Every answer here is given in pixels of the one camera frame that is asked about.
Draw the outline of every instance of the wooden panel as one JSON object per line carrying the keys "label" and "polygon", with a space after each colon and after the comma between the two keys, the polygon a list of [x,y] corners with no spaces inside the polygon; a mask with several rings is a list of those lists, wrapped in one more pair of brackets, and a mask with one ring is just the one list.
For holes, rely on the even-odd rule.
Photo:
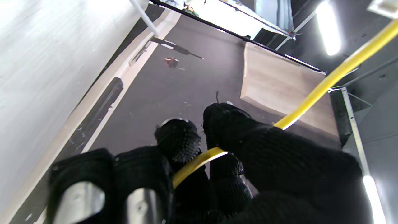
{"label": "wooden panel", "polygon": [[[241,99],[263,110],[281,117],[291,113],[323,79],[323,73],[246,43]],[[301,125],[338,137],[328,94],[299,121]]]}

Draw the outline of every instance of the gray floor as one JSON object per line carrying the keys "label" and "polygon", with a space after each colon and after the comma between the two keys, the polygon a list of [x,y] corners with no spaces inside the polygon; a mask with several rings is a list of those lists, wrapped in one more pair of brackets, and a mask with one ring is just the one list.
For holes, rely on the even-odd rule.
{"label": "gray floor", "polygon": [[[202,131],[203,111],[216,101],[216,91],[220,92],[220,101],[232,101],[261,122],[271,123],[280,119],[240,99],[244,41],[185,16],[181,16],[165,40],[188,49],[204,60],[158,46],[92,149],[105,147],[118,154],[155,144],[153,133],[156,125],[169,118],[189,119]],[[166,66],[163,60],[167,57],[179,60],[176,68]],[[289,130],[322,145],[339,146],[338,142],[297,125]]]}

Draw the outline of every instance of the black floor strip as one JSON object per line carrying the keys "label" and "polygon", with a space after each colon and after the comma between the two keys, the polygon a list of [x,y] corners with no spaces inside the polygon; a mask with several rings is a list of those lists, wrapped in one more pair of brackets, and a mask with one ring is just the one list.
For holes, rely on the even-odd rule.
{"label": "black floor strip", "polygon": [[[123,82],[120,78],[113,78],[111,83],[102,93],[94,107],[87,114],[78,128],[74,131],[69,141],[62,148],[55,161],[80,154],[84,146],[90,140],[102,119],[108,113],[108,109],[123,90]],[[18,209],[10,224],[34,223],[47,205],[49,171],[44,174],[34,190]]]}

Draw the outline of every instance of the ceiling light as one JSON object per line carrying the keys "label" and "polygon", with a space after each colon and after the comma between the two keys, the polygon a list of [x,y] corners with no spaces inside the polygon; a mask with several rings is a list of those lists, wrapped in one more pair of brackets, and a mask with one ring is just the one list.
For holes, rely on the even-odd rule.
{"label": "ceiling light", "polygon": [[375,180],[371,176],[363,177],[363,184],[365,185],[366,193],[368,194],[373,211],[374,224],[386,224],[386,217],[381,207],[380,198],[378,197]]}
{"label": "ceiling light", "polygon": [[341,48],[340,34],[337,28],[336,16],[328,1],[322,2],[316,8],[319,30],[328,55],[335,55]]}

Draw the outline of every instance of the yellow handrail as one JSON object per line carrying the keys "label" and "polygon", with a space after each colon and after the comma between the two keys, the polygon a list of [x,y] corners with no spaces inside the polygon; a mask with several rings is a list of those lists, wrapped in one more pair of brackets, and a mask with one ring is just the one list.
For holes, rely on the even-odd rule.
{"label": "yellow handrail", "polygon": [[[308,111],[328,90],[333,87],[347,73],[359,66],[362,62],[370,58],[398,34],[398,20],[392,21],[381,30],[370,41],[360,47],[339,67],[328,75],[315,89],[304,99],[301,105],[291,114],[275,123],[275,127],[285,130],[296,122],[306,111]],[[197,170],[199,167],[213,159],[216,159],[227,152],[215,147],[197,156],[194,160],[185,165],[173,177],[173,187],[176,188],[186,177]]]}

